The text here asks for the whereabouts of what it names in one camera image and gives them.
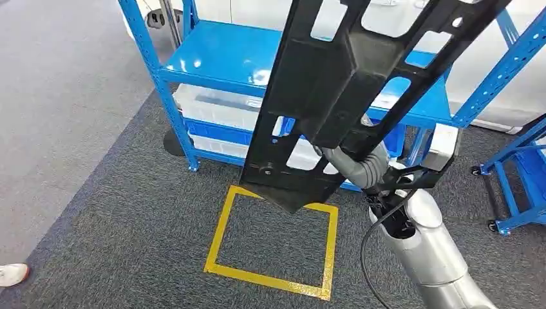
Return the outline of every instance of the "black rubber base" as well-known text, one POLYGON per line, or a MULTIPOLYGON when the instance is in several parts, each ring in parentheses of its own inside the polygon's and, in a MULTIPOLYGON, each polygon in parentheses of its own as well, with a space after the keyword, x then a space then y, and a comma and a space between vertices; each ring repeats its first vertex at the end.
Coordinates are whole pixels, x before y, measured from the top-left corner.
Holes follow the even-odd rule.
POLYGON ((165 132, 165 135, 163 136, 163 148, 165 148, 165 150, 173 156, 186 156, 182 151, 182 147, 180 146, 180 143, 178 142, 176 134, 172 128, 165 132))

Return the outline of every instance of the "caster wheel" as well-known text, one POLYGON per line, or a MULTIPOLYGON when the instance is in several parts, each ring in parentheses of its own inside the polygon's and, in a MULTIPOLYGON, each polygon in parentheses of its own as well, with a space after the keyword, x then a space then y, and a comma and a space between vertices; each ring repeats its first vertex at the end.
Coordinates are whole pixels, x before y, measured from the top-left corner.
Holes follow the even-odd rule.
POLYGON ((173 156, 185 156, 172 128, 163 136, 163 148, 165 148, 165 150, 173 156))
POLYGON ((477 165, 472 166, 470 168, 470 171, 471 171, 472 175, 474 175, 474 176, 480 176, 482 174, 482 169, 477 165))
POLYGON ((495 220, 488 220, 487 228, 489 228, 491 232, 498 232, 498 227, 496 226, 495 220))

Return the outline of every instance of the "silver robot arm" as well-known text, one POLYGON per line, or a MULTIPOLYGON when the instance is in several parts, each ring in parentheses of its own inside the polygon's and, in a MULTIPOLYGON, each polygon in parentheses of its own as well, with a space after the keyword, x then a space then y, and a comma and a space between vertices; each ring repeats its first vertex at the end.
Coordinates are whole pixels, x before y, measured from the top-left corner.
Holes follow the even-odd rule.
MULTIPOLYGON (((444 170, 455 155, 457 140, 457 128, 437 124, 430 148, 420 166, 431 172, 444 170)), ((380 144, 362 162, 354 162, 339 148, 322 149, 322 153, 347 179, 363 189, 369 189, 378 179, 378 173, 388 174, 385 163, 387 159, 381 158, 385 153, 382 147, 384 145, 380 144)), ((391 169, 405 168, 398 163, 390 165, 391 169)), ((407 194, 406 191, 397 189, 385 191, 385 186, 379 188, 375 192, 383 195, 394 193, 403 198, 407 194)), ((369 209, 370 219, 374 223, 378 220, 376 213, 372 208, 369 209)), ((402 263, 407 275, 417 285, 427 308, 496 308, 468 273, 468 265, 443 224, 442 213, 436 201, 427 191, 417 189, 403 206, 401 216, 403 224, 410 226, 413 234, 401 236, 393 232, 393 229, 386 228, 385 222, 380 225, 381 234, 402 263)))
MULTIPOLYGON (((397 194, 405 196, 404 191, 397 194)), ((426 307, 496 308, 468 273, 468 265, 443 224, 434 198, 418 189, 404 208, 415 234, 405 239, 395 238, 382 225, 381 234, 417 286, 426 307)), ((372 222, 376 222, 371 209, 369 214, 372 222)))

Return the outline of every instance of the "black plastic panel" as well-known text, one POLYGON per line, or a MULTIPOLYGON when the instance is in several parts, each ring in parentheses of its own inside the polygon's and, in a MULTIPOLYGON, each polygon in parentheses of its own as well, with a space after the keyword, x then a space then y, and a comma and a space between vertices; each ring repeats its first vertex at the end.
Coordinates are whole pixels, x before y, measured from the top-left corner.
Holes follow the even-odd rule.
POLYGON ((311 171, 286 166, 300 135, 319 147, 341 146, 352 158, 365 158, 399 123, 419 98, 476 39, 510 0, 430 0, 408 32, 388 37, 365 30, 361 19, 369 1, 345 0, 347 11, 331 42, 310 36, 321 6, 318 0, 294 0, 252 136, 241 185, 290 212, 324 202, 342 184, 340 174, 324 174, 323 158, 311 171), (452 22, 462 17, 462 24, 452 22), (452 38, 427 68, 405 59, 427 32, 452 38), (373 127, 360 123, 390 79, 404 77, 409 88, 383 120, 373 127), (278 116, 296 124, 288 136, 272 142, 278 116))

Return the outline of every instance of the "mounting hole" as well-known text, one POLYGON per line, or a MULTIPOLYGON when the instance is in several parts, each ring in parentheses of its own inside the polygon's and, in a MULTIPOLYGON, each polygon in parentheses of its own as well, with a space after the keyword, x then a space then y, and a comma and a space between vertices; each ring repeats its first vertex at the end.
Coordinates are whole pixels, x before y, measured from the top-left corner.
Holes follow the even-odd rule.
POLYGON ((273 174, 273 167, 271 165, 266 165, 259 169, 260 173, 263 173, 265 175, 271 175, 273 174))
POLYGON ((451 23, 452 26, 455 28, 459 28, 459 26, 462 24, 462 17, 457 17, 453 22, 451 23))

